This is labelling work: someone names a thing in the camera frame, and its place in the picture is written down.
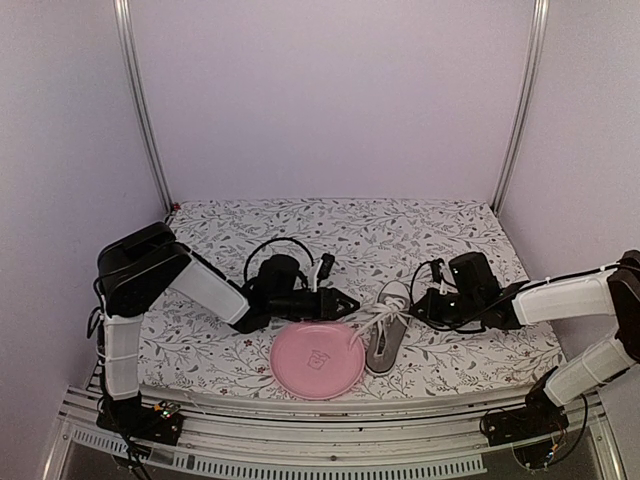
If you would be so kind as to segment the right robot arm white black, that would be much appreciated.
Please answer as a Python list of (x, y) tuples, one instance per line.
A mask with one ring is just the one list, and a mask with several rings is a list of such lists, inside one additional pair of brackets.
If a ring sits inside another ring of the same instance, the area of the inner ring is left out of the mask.
[(449, 261), (454, 290), (430, 288), (409, 303), (410, 314), (439, 331), (519, 330), (543, 323), (607, 317), (613, 331), (536, 381), (517, 415), (517, 427), (537, 436), (565, 405), (639, 363), (639, 253), (610, 264), (540, 281), (499, 283), (485, 254)]

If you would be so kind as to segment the grey canvas sneaker white laces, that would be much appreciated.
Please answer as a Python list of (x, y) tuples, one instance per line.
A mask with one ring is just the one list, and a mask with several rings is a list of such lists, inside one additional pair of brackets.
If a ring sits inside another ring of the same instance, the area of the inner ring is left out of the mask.
[(359, 327), (349, 339), (352, 348), (369, 333), (365, 366), (374, 376), (388, 374), (394, 367), (401, 343), (411, 322), (409, 289), (392, 280), (380, 290), (376, 301), (362, 307), (356, 317)]

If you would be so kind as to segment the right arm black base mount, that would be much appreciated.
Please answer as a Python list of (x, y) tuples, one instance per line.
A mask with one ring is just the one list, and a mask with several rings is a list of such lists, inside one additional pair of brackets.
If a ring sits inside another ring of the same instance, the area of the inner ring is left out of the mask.
[(520, 407), (489, 410), (479, 422), (490, 446), (561, 432), (568, 426), (565, 407), (555, 405), (544, 393), (528, 394)]

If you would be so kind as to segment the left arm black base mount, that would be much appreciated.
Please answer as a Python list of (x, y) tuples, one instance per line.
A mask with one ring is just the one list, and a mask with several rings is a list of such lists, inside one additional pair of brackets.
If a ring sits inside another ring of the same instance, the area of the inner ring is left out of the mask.
[(100, 409), (98, 427), (120, 434), (126, 439), (139, 439), (176, 446), (185, 417), (166, 406), (146, 407), (140, 398), (106, 399)]

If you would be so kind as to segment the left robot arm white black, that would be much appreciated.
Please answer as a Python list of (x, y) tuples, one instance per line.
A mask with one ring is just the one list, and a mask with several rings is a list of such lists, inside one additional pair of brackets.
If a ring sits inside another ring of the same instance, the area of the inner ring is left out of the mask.
[(128, 434), (148, 426), (148, 412), (133, 399), (140, 394), (139, 347), (143, 322), (172, 296), (184, 299), (240, 334), (266, 328), (272, 319), (337, 321), (357, 312), (361, 303), (326, 285), (335, 257), (314, 257), (300, 240), (309, 266), (290, 254), (274, 253), (262, 260), (256, 274), (249, 267), (258, 253), (281, 243), (275, 237), (248, 255), (235, 282), (195, 248), (179, 241), (163, 222), (152, 223), (104, 247), (97, 257), (93, 288), (99, 301), (106, 395), (114, 400), (111, 419)]

